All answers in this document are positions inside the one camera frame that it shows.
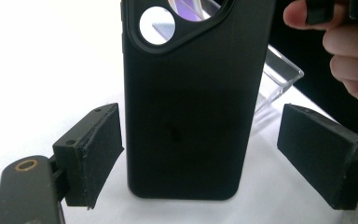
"black phone case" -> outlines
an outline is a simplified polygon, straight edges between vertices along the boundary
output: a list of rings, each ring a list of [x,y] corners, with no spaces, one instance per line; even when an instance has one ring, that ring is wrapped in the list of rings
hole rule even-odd
[[[168,0],[122,0],[128,182],[143,198],[225,200],[239,186],[274,0],[226,0],[186,21]],[[149,44],[139,21],[164,7],[176,30]]]

